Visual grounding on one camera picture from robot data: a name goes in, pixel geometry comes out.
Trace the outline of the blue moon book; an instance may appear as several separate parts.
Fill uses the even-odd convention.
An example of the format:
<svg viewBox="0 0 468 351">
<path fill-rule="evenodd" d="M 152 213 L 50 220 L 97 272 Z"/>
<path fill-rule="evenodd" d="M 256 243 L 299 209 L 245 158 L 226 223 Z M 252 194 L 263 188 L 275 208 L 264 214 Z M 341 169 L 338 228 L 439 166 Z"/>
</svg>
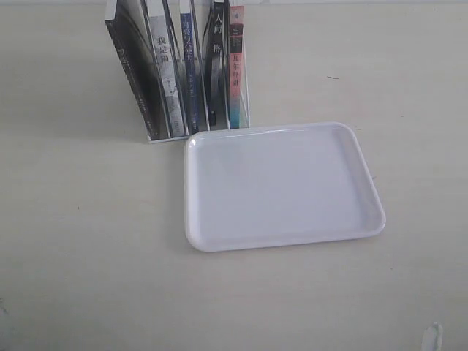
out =
<svg viewBox="0 0 468 351">
<path fill-rule="evenodd" d="M 188 93 L 189 126 L 191 133 L 196 134 L 200 129 L 200 103 L 195 68 L 195 41 L 190 1 L 180 0 L 179 9 Z"/>
</svg>

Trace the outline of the black book white title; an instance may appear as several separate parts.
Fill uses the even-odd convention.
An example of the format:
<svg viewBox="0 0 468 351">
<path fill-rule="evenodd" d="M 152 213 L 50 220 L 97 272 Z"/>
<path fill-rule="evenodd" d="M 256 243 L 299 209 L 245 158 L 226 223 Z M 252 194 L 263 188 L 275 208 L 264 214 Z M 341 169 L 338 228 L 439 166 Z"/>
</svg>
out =
<svg viewBox="0 0 468 351">
<path fill-rule="evenodd" d="M 210 1 L 205 25 L 205 89 L 208 104 L 209 129 L 226 117 L 225 21 L 228 1 Z"/>
</svg>

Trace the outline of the pink teal book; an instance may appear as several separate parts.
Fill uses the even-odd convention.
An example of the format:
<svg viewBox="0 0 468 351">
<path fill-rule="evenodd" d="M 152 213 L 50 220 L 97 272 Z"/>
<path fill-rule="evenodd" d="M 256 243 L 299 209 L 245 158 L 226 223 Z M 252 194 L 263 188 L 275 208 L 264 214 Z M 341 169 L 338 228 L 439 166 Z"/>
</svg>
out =
<svg viewBox="0 0 468 351">
<path fill-rule="evenodd" d="M 229 8 L 229 113 L 230 128 L 241 125 L 241 81 L 243 76 L 244 7 Z"/>
</svg>

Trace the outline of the dark brown book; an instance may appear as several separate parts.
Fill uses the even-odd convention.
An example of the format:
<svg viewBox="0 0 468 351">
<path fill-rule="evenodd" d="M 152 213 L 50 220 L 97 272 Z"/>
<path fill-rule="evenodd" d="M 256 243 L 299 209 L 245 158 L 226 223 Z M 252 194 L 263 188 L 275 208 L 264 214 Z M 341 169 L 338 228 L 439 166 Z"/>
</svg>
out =
<svg viewBox="0 0 468 351">
<path fill-rule="evenodd" d="M 105 25 L 146 125 L 148 139 L 169 138 L 158 74 L 140 1 L 109 0 Z"/>
</svg>

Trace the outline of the grey white book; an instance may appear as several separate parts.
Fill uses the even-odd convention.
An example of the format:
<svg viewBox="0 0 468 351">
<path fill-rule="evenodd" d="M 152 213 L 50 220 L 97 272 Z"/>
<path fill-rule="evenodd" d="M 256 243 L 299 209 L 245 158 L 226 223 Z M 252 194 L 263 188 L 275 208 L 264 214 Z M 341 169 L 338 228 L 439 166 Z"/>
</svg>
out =
<svg viewBox="0 0 468 351">
<path fill-rule="evenodd" d="M 170 137 L 183 137 L 186 135 L 184 111 L 179 94 L 173 35 L 165 2 L 146 1 L 146 9 L 156 66 L 162 85 L 168 134 Z"/>
</svg>

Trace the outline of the white plastic tray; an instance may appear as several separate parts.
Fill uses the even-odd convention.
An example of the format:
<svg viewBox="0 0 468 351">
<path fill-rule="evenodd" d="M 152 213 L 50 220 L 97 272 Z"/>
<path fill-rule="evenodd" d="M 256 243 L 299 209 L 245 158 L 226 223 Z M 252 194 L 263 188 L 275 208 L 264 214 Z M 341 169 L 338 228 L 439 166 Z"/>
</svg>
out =
<svg viewBox="0 0 468 351">
<path fill-rule="evenodd" d="M 201 132 L 184 151 L 184 224 L 202 252 L 379 235 L 385 212 L 339 122 Z"/>
</svg>

